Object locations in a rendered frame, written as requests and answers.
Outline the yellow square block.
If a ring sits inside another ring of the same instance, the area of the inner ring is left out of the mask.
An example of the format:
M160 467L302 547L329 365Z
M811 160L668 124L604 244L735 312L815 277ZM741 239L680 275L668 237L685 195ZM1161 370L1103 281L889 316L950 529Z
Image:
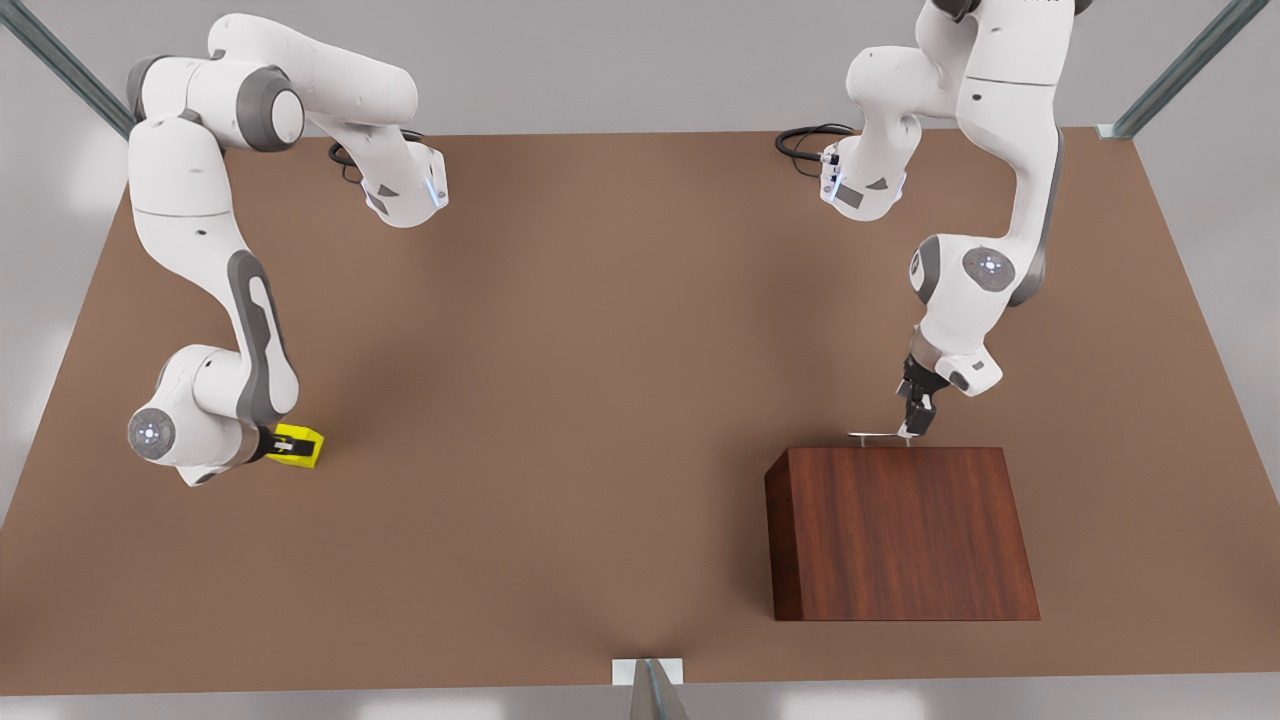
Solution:
M323 448L324 436L314 429L306 427L297 427L285 423L279 423L274 427L274 430L280 433L287 433L296 438L293 448L296 456L285 457L283 455L268 455L266 457L294 468L315 468L319 455Z

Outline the dark wooden drawer cabinet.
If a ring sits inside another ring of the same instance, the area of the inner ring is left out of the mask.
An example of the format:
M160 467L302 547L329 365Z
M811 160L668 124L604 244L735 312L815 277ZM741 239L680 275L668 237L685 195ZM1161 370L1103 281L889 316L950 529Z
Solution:
M788 448L765 474L781 621L1036 621L1001 448Z

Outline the silver frame post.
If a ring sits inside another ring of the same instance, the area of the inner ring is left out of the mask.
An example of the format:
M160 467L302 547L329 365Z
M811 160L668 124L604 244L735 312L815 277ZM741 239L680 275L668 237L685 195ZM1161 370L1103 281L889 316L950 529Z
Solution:
M134 127L132 111L22 0L0 0L0 24L111 129L129 137Z
M1230 0L1149 87L1114 122L1103 140L1132 140L1146 128L1272 0Z
M677 687L682 659L613 659L612 684L631 688L628 720L690 720Z

